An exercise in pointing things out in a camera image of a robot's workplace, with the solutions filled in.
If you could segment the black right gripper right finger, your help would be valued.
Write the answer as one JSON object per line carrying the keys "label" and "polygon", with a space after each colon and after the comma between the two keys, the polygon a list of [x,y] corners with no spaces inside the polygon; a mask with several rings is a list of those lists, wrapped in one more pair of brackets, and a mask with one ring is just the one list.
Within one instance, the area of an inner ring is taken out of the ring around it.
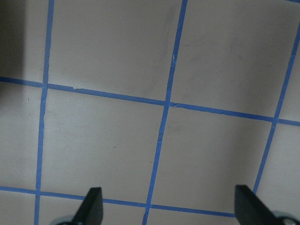
{"label": "black right gripper right finger", "polygon": [[236,185],[234,214],[240,225],[280,225],[281,221],[247,185]]}

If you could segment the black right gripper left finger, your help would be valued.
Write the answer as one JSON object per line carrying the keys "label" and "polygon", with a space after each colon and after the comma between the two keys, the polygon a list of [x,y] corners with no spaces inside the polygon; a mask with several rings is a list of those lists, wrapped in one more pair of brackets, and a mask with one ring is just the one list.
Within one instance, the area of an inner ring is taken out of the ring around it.
{"label": "black right gripper left finger", "polygon": [[72,225],[100,225],[103,221],[103,197],[101,187],[89,189],[85,199],[71,220]]}

